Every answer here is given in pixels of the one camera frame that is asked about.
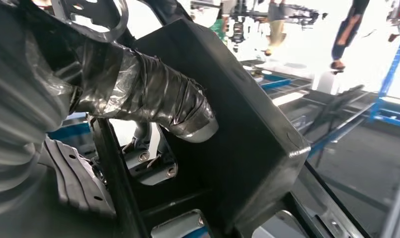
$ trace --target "person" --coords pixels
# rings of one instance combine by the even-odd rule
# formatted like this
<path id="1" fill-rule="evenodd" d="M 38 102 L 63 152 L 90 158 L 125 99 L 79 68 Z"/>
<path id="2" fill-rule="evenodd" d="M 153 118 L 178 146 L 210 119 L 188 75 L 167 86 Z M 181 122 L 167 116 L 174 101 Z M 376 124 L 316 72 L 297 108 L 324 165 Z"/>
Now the person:
<path id="1" fill-rule="evenodd" d="M 270 56 L 274 48 L 278 47 L 286 38 L 286 34 L 283 32 L 286 15 L 285 1 L 281 0 L 280 4 L 277 4 L 275 0 L 270 0 L 267 17 L 270 23 L 270 35 L 267 36 L 269 44 L 265 51 L 266 56 Z"/>
<path id="2" fill-rule="evenodd" d="M 342 62 L 342 57 L 345 49 L 350 46 L 356 35 L 360 23 L 362 22 L 363 14 L 368 7 L 369 0 L 353 0 L 347 18 L 341 22 L 339 31 L 331 51 L 333 62 L 332 69 L 343 70 L 345 68 Z"/>

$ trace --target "pants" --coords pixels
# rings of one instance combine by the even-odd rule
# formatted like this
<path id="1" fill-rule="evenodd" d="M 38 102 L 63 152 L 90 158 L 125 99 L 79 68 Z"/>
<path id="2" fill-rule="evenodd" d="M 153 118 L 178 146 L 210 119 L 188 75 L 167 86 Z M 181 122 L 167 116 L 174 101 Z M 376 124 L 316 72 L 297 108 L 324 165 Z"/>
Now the pants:
<path id="1" fill-rule="evenodd" d="M 277 20 L 270 22 L 270 43 L 269 48 L 279 46 L 286 35 L 283 33 L 284 20 Z"/>
<path id="2" fill-rule="evenodd" d="M 333 60 L 339 60 L 343 57 L 346 47 L 348 47 L 351 44 L 354 36 L 357 34 L 357 30 L 359 30 L 360 23 L 362 22 L 363 14 L 364 14 L 368 4 L 369 4 L 369 0 L 353 0 L 353 4 L 350 8 L 350 11 L 348 12 L 347 18 L 340 24 L 339 31 L 338 31 L 336 39 L 334 41 L 333 49 L 331 51 L 331 56 L 333 57 Z M 347 37 L 345 45 L 342 45 L 342 46 L 338 45 L 337 42 L 340 39 L 340 37 L 342 36 L 346 27 L 348 26 L 350 19 L 356 15 L 360 15 L 360 20 L 353 26 L 352 30 L 350 31 L 350 34 Z"/>

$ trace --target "factory floor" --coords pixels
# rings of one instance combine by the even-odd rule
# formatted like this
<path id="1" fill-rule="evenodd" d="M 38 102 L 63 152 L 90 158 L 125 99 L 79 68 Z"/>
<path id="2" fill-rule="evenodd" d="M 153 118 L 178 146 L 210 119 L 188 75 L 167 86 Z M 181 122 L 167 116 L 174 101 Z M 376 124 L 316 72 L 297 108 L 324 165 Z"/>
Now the factory floor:
<path id="1" fill-rule="evenodd" d="M 310 163 L 327 178 L 336 196 L 371 237 L 380 237 L 400 188 L 400 127 L 382 122 L 363 123 L 337 144 L 328 145 L 318 167 L 316 157 L 311 158 Z M 364 197 L 384 207 L 371 205 Z M 273 237 L 285 237 L 276 235 L 280 222 L 280 219 L 270 220 L 263 228 Z M 303 237 L 297 231 L 288 231 L 289 237 Z"/>

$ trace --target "industrial machinery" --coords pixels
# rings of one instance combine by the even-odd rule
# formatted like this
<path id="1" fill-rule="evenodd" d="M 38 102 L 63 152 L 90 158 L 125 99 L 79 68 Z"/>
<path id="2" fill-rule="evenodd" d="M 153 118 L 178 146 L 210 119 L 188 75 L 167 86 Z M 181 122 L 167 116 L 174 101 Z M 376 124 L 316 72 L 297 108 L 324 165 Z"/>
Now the industrial machinery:
<path id="1" fill-rule="evenodd" d="M 2 7 L 31 11 L 32 16 L 42 14 L 30 0 L 7 6 L 7 1 L 0 2 Z M 32 199 L 0 217 L 0 237 L 23 232 L 29 237 L 62 237 L 72 232 L 69 237 L 179 238 L 202 230 L 210 237 L 249 238 L 258 237 L 260 226 L 279 212 L 294 218 L 308 237 L 370 237 L 306 162 L 317 143 L 309 145 L 221 40 L 193 23 L 175 0 L 144 2 L 163 27 L 137 40 L 123 27 L 128 17 L 123 1 L 116 7 L 112 0 L 59 0 L 52 7 L 65 22 L 81 15 L 110 29 L 99 33 L 74 26 L 85 37 L 160 58 L 195 79 L 204 88 L 219 129 L 208 140 L 192 143 L 191 134 L 182 139 L 162 126 L 138 121 L 134 139 L 120 146 L 117 128 L 107 118 L 88 116 L 97 156 L 87 160 L 74 148 L 47 139 L 39 152 L 51 160 L 36 161 L 39 173 L 23 185 L 42 184 L 52 204 L 64 204 L 38 211 L 38 203 L 45 200 L 30 193 L 41 190 L 24 189 L 29 194 L 22 195 Z M 50 67 L 59 61 L 50 62 Z M 353 92 L 328 102 L 327 111 L 342 109 Z M 356 118 L 330 128 L 322 141 Z M 246 139 L 239 141 L 240 135 Z M 8 194 L 8 202 L 20 191 Z M 38 227 L 46 214 L 59 221 L 48 226 L 53 231 Z M 29 228 L 5 233 L 11 223 L 27 221 Z"/>

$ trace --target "person's leg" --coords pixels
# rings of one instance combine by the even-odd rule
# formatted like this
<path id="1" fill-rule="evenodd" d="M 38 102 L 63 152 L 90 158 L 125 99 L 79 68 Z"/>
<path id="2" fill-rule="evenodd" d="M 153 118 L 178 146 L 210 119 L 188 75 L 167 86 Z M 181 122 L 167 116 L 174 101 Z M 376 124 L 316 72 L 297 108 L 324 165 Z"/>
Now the person's leg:
<path id="1" fill-rule="evenodd" d="M 343 34 L 347 25 L 348 25 L 348 19 L 346 19 L 340 24 L 339 31 L 337 32 L 336 39 L 334 40 L 334 45 L 331 50 L 331 56 L 333 58 L 333 63 L 331 64 L 331 68 L 344 69 L 344 64 L 341 62 L 341 58 L 345 50 L 345 45 L 338 45 L 337 42 L 341 37 L 341 35 Z"/>
<path id="2" fill-rule="evenodd" d="M 341 23 L 336 40 L 334 41 L 332 49 L 333 63 L 331 64 L 331 68 L 344 68 L 341 58 L 343 57 L 345 48 L 351 44 L 359 29 L 363 13 L 368 4 L 369 0 L 353 0 L 347 19 Z"/>
<path id="3" fill-rule="evenodd" d="M 278 47 L 284 40 L 285 36 L 282 32 L 284 20 L 277 20 L 270 22 L 270 42 L 266 50 L 266 55 L 269 56 L 273 53 L 274 48 Z"/>

